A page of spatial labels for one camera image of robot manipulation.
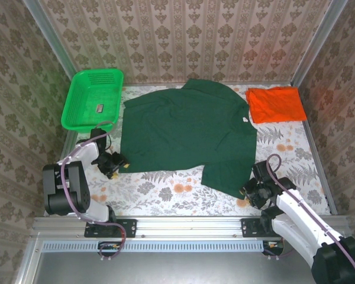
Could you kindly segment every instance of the cable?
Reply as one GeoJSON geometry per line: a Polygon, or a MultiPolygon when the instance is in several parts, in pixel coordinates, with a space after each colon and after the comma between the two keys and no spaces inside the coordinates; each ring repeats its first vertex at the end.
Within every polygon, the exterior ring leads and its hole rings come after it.
{"type": "Polygon", "coordinates": [[[112,253],[110,256],[104,256],[102,254],[102,250],[104,247],[113,247],[113,244],[111,243],[106,243],[106,244],[101,244],[100,249],[99,249],[99,255],[101,256],[101,260],[104,260],[104,258],[108,258],[108,260],[110,260],[112,257],[116,257],[116,255],[118,254],[118,250],[115,253],[112,253]]]}
{"type": "Polygon", "coordinates": [[[109,138],[109,146],[107,148],[105,148],[105,151],[109,150],[109,148],[112,146],[112,138],[110,135],[108,135],[109,138]]]}
{"type": "Polygon", "coordinates": [[[98,125],[96,125],[96,127],[99,127],[102,124],[112,124],[113,128],[112,128],[112,130],[110,132],[102,134],[102,135],[99,135],[99,136],[96,136],[96,137],[91,138],[91,139],[88,139],[87,141],[81,143],[79,145],[79,147],[73,149],[71,151],[71,153],[69,153],[67,155],[67,157],[65,157],[63,159],[63,161],[62,161],[62,165],[60,167],[60,178],[62,180],[63,190],[64,190],[64,194],[66,195],[66,199],[67,199],[72,211],[76,214],[76,216],[77,216],[77,218],[79,220],[82,220],[82,221],[88,222],[88,223],[101,225],[101,226],[116,226],[116,227],[118,227],[121,230],[122,242],[121,242],[121,245],[118,248],[118,250],[112,256],[112,257],[115,257],[115,256],[117,256],[120,253],[120,251],[122,250],[122,248],[125,245],[125,240],[126,240],[126,230],[125,230],[125,228],[122,225],[120,225],[119,223],[105,223],[105,222],[96,222],[96,221],[93,222],[92,220],[84,218],[82,216],[82,214],[76,209],[76,207],[74,206],[74,204],[73,204],[73,202],[71,200],[71,196],[70,196],[70,193],[69,193],[69,190],[68,190],[68,187],[67,187],[67,183],[66,183],[66,178],[64,176],[64,168],[66,167],[66,164],[68,163],[68,161],[70,161],[72,158],[74,158],[84,146],[86,146],[87,144],[89,144],[89,143],[91,143],[91,142],[93,142],[93,141],[95,141],[95,140],[97,140],[99,138],[102,138],[102,137],[110,135],[115,130],[115,124],[113,122],[111,122],[111,121],[103,121],[103,122],[99,123],[98,125]]]}
{"type": "Polygon", "coordinates": [[[322,224],[322,222],[315,216],[312,214],[312,212],[309,210],[308,207],[306,207],[305,204],[300,203],[301,201],[289,190],[287,190],[274,176],[273,176],[273,172],[271,170],[270,164],[269,164],[269,160],[272,157],[277,157],[279,159],[279,164],[281,164],[282,158],[278,155],[278,154],[272,154],[267,158],[267,171],[268,174],[271,176],[271,178],[273,179],[273,181],[275,182],[275,184],[277,184],[283,191],[285,191],[290,197],[292,197],[292,199],[294,201],[296,201],[299,206],[302,207],[302,209],[313,219],[313,221],[323,230],[323,232],[325,232],[325,234],[327,234],[330,239],[332,239],[333,242],[336,243],[336,245],[339,247],[339,249],[342,251],[342,253],[347,257],[347,259],[349,260],[349,262],[351,263],[351,265],[354,267],[355,269],[355,261],[353,260],[353,258],[351,257],[351,255],[349,255],[349,253],[345,250],[345,248],[341,245],[341,243],[337,240],[337,238],[334,237],[334,235],[328,231],[328,229],[322,224]]]}
{"type": "Polygon", "coordinates": [[[292,253],[295,252],[295,249],[293,248],[292,250],[290,250],[289,252],[287,253],[283,253],[283,254],[280,254],[280,255],[277,255],[275,253],[273,253],[272,251],[268,250],[267,248],[264,248],[264,251],[271,254],[272,256],[276,256],[276,259],[279,259],[279,258],[282,258],[282,257],[287,257],[287,256],[290,256],[292,253]]]}

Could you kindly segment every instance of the patterned wall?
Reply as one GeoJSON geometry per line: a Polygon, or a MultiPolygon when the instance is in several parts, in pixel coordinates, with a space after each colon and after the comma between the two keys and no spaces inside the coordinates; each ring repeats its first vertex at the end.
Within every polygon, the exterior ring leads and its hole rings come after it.
{"type": "Polygon", "coordinates": [[[43,213],[41,169],[63,147],[68,87],[21,0],[0,0],[0,283],[10,283],[43,213]]]}
{"type": "Polygon", "coordinates": [[[322,165],[355,236],[355,0],[350,0],[300,86],[322,165]]]}
{"type": "Polygon", "coordinates": [[[330,0],[40,0],[76,70],[290,81],[330,0]]]}

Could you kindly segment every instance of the floral wallpaper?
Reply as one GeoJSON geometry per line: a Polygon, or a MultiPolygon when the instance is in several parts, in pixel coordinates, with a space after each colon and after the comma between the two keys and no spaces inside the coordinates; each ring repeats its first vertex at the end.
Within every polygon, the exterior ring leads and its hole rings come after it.
{"type": "Polygon", "coordinates": [[[339,214],[355,236],[355,0],[349,0],[300,88],[339,214]]]}
{"type": "Polygon", "coordinates": [[[33,218],[41,169],[59,158],[69,79],[21,0],[0,0],[0,283],[11,283],[33,218]]]}
{"type": "MultiPolygon", "coordinates": [[[[252,85],[253,88],[263,89],[273,86],[252,85]]],[[[117,129],[111,134],[110,151],[120,152],[124,101],[161,89],[181,87],[176,84],[125,87],[122,90],[117,129]]],[[[251,86],[230,87],[246,100],[245,91],[251,86]]],[[[272,153],[278,153],[282,157],[282,166],[277,175],[280,178],[287,176],[316,213],[330,215],[302,122],[262,123],[253,126],[257,130],[256,161],[266,160],[272,153]]],[[[77,140],[87,138],[89,134],[79,134],[77,140]]],[[[277,161],[272,160],[271,164],[274,168],[277,161]]],[[[86,169],[85,175],[91,198],[111,205],[117,215],[260,215],[260,210],[253,208],[248,201],[201,185],[203,168],[199,166],[178,171],[121,173],[116,179],[108,179],[94,165],[86,169]]]]}
{"type": "Polygon", "coordinates": [[[40,0],[76,70],[289,82],[330,0],[40,0]]]}

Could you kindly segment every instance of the black mounting bracket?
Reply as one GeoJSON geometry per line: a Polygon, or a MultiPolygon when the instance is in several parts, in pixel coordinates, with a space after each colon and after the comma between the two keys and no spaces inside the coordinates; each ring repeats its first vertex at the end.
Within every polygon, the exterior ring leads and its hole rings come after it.
{"type": "Polygon", "coordinates": [[[261,218],[241,219],[241,226],[244,238],[279,237],[274,231],[266,232],[261,218]]]}
{"type": "MultiPolygon", "coordinates": [[[[126,238],[134,238],[137,232],[136,219],[117,219],[126,231],[126,238]]],[[[121,238],[121,231],[116,226],[102,226],[86,223],[84,237],[86,238],[121,238]]]]}

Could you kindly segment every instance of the gray metal floor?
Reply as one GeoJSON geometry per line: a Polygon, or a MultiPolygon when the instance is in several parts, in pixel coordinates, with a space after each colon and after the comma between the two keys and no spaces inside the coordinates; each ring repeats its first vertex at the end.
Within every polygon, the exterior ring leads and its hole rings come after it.
{"type": "Polygon", "coordinates": [[[261,253],[43,253],[36,284],[313,284],[297,253],[276,261],[261,253]]]}

